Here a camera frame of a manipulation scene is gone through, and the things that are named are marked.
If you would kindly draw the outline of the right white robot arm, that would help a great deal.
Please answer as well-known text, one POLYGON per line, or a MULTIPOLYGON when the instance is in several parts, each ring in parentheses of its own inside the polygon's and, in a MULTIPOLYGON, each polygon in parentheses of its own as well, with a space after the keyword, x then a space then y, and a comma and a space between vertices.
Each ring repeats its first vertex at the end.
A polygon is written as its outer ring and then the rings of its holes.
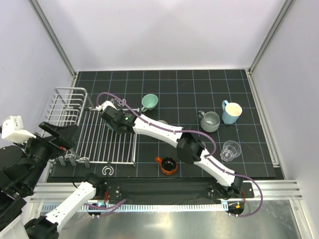
POLYGON ((185 164, 196 165, 209 173, 224 188, 226 198, 237 197, 243 188, 243 179, 212 156, 197 133, 190 129, 160 123, 149 117, 121 110, 112 101, 96 106, 109 129, 117 133, 134 133, 163 141, 177 150, 177 158, 185 164))

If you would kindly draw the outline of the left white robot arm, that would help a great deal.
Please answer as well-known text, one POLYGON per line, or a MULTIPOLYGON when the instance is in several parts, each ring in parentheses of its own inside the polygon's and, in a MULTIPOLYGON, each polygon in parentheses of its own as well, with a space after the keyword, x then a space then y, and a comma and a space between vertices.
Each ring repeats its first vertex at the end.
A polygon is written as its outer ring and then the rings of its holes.
POLYGON ((0 150, 0 237, 2 239, 56 239, 65 224, 90 199, 101 199, 105 181, 89 173, 57 208, 50 213, 22 221, 25 198, 38 183, 46 183, 52 163, 75 146, 78 125, 39 124, 46 136, 24 129, 20 116, 9 116, 0 127, 3 140, 12 143, 0 150))

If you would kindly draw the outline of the grey ceramic mug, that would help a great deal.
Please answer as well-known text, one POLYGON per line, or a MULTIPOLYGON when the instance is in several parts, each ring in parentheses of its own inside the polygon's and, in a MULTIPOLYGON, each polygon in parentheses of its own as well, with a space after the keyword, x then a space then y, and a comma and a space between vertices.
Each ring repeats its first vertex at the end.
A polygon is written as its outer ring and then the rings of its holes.
POLYGON ((197 116, 200 119, 200 126, 205 132, 212 133, 218 130, 220 117, 216 112, 198 111, 197 116))

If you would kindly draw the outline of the blue ceramic mug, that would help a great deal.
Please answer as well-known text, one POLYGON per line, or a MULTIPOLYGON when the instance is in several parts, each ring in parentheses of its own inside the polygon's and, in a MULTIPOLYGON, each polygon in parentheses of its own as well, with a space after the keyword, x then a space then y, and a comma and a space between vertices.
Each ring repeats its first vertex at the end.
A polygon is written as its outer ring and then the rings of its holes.
POLYGON ((115 124, 113 124, 112 122, 107 122, 106 125, 107 125, 109 130, 116 131, 116 129, 117 129, 117 126, 115 124))

